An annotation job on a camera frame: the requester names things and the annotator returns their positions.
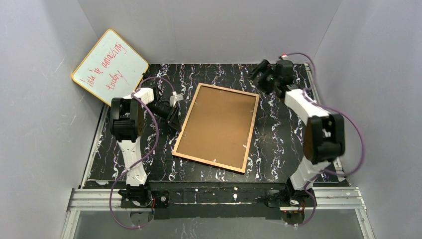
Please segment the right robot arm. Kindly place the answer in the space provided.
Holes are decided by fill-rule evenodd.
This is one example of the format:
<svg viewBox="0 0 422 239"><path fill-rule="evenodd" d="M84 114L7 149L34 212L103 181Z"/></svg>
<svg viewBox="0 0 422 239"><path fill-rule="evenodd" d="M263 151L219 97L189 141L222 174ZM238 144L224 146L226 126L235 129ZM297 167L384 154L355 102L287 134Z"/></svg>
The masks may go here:
<svg viewBox="0 0 422 239"><path fill-rule="evenodd" d="M304 157L284 190L291 197L307 194L318 175L345 152L343 116L317 106L307 89L295 84L294 73L292 61L279 59L276 63L262 60L249 74L255 87L275 94L306 125Z"/></svg>

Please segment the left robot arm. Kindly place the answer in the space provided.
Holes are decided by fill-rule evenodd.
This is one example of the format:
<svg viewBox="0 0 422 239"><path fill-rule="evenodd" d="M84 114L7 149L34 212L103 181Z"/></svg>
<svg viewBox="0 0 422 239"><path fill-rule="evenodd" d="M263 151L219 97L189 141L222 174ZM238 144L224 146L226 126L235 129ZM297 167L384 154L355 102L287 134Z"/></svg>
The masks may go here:
<svg viewBox="0 0 422 239"><path fill-rule="evenodd" d="M140 88L123 98L111 101L111 133L115 137L125 163L126 189L119 194L128 198L146 198L147 174L141 160L140 140L144 127L143 112L163 119L175 131L181 130L178 102L183 95L173 91L170 99L161 100L157 88Z"/></svg>

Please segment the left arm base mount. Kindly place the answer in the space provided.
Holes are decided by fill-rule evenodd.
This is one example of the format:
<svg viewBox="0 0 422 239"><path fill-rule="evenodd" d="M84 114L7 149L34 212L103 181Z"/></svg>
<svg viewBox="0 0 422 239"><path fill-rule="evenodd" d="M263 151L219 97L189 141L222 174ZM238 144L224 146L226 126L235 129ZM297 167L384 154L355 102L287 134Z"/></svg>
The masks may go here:
<svg viewBox="0 0 422 239"><path fill-rule="evenodd" d="M165 209L169 207L170 195L168 191L146 191L140 196L132 198L123 197L120 207L124 209L154 208Z"/></svg>

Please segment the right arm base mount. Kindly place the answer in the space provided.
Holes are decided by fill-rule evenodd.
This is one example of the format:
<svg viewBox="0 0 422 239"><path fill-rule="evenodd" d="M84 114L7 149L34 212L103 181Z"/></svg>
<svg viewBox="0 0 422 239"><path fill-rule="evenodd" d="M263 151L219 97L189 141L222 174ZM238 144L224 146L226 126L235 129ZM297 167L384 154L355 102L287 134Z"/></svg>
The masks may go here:
<svg viewBox="0 0 422 239"><path fill-rule="evenodd" d="M298 190L288 192L287 190L273 189L267 190L261 199L269 208L293 207L299 209L303 206L306 208L317 206L316 200L312 199L311 195L315 197L313 189L307 192Z"/></svg>

